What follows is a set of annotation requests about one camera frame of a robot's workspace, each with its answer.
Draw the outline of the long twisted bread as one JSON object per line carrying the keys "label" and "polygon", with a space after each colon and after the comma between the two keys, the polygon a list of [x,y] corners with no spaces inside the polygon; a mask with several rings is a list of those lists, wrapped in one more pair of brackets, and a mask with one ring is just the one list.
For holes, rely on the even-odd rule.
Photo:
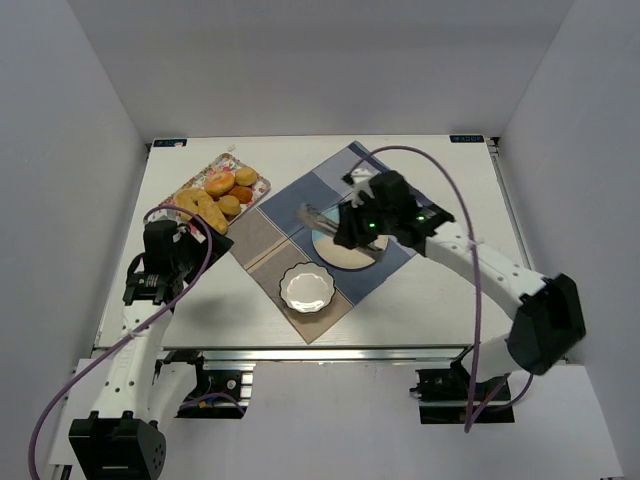
{"label": "long twisted bread", "polygon": [[226,235],[228,232],[228,221],[213,198],[204,190],[200,190],[196,195],[196,204],[198,206],[199,216],[216,232],[221,235]]}

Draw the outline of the round golden bun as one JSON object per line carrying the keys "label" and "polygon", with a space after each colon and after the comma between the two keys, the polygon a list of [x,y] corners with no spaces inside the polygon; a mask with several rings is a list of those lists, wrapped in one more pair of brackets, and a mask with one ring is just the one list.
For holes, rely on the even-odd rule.
{"label": "round golden bun", "polygon": [[232,195],[224,195],[220,197],[216,204],[220,211],[228,217],[236,217],[242,211],[239,199]]}

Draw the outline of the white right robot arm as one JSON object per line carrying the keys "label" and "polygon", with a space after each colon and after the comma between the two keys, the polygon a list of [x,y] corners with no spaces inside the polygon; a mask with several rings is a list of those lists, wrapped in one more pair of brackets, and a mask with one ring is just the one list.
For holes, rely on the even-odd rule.
{"label": "white right robot arm", "polygon": [[335,238],[364,249],[380,235],[457,273],[511,319],[509,332],[480,341],[451,367],[465,380],[484,383],[514,371],[545,374],[586,335],[578,288],[565,274],[554,278],[512,262],[478,244],[470,231],[427,200],[394,170],[346,174],[353,194],[339,206]]}

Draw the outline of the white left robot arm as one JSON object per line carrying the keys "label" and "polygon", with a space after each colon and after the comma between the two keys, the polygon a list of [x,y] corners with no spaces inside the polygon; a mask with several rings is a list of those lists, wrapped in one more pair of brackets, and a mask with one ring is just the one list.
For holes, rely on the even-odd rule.
{"label": "white left robot arm", "polygon": [[107,378],[69,442],[88,479],[157,479],[166,462],[168,421],[198,382],[191,360],[158,363],[176,303],[233,242],[201,218],[150,221],[143,251],[129,264],[122,333]]}

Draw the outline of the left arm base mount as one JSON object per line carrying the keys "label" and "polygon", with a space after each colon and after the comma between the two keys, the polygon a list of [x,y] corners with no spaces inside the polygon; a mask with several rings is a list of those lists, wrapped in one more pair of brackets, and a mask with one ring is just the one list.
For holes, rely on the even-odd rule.
{"label": "left arm base mount", "polygon": [[253,364],[217,361],[195,350],[173,351],[156,360],[154,379],[167,371],[166,365],[182,361],[195,372],[196,384],[184,398],[176,418],[234,419],[244,416],[251,398]]}

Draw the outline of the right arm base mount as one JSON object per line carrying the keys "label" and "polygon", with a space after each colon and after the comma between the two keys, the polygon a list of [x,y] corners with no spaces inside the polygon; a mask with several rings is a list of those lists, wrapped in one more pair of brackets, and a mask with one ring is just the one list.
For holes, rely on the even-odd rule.
{"label": "right arm base mount", "polygon": [[[450,368],[415,370],[416,384],[409,389],[418,401],[422,425],[463,425],[466,418],[468,383],[460,382]],[[474,406],[478,407],[497,388],[496,395],[475,420],[476,424],[513,424],[515,415],[509,405],[511,390],[500,377],[476,385]]]}

